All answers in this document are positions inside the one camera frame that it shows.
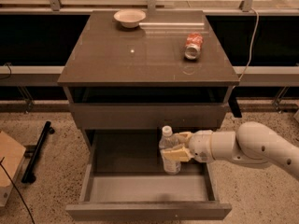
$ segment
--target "soda can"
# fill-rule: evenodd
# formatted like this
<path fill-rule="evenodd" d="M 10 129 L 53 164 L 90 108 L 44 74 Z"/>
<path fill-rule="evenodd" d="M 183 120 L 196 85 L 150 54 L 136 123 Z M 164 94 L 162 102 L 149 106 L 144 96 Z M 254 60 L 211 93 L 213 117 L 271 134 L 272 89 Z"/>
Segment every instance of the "soda can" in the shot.
<path fill-rule="evenodd" d="M 204 38 L 198 33 L 191 33 L 187 37 L 185 45 L 185 57 L 189 60 L 195 60 L 199 57 Z"/>

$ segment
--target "drawer front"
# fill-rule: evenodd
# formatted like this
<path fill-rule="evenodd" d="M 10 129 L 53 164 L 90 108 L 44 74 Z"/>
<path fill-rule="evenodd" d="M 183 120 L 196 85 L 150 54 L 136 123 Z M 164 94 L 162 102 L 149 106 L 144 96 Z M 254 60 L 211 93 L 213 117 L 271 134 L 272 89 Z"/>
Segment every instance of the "drawer front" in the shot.
<path fill-rule="evenodd" d="M 231 211 L 206 164 L 164 172 L 155 131 L 101 131 L 93 140 L 78 204 L 66 207 L 74 220 L 220 220 Z"/>
<path fill-rule="evenodd" d="M 226 105 L 78 105 L 70 106 L 77 126 L 94 129 L 156 129 L 164 125 L 220 128 Z"/>

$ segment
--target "water bottle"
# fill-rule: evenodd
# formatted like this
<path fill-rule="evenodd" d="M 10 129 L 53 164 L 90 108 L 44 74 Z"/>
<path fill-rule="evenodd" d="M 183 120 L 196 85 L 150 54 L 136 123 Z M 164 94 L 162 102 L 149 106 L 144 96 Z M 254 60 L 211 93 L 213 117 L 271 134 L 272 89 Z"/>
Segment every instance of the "water bottle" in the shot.
<path fill-rule="evenodd" d="M 177 137 L 172 133 L 172 129 L 170 126 L 164 126 L 162 128 L 162 138 L 159 142 L 159 149 L 161 152 L 161 156 L 164 163 L 164 170 L 169 175 L 176 175 L 180 171 L 180 161 L 170 161 L 164 158 L 162 150 L 168 149 L 170 147 L 174 147 L 178 145 Z"/>

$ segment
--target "white bowl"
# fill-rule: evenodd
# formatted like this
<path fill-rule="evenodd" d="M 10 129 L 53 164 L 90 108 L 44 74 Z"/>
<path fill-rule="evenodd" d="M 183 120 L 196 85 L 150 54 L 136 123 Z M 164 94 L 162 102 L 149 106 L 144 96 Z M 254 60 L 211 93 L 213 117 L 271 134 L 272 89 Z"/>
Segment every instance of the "white bowl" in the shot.
<path fill-rule="evenodd" d="M 135 28 L 146 18 L 146 14 L 142 10 L 125 9 L 115 13 L 114 18 L 126 28 Z"/>

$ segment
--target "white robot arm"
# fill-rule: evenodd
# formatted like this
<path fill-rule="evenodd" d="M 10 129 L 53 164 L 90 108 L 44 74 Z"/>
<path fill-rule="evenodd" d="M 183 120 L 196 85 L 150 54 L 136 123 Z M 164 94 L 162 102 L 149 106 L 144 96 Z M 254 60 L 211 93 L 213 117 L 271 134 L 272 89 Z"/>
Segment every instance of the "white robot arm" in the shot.
<path fill-rule="evenodd" d="M 299 180 L 299 148 L 261 123 L 246 122 L 236 133 L 199 131 L 176 136 L 181 145 L 166 151 L 167 159 L 225 160 L 252 168 L 273 163 Z"/>

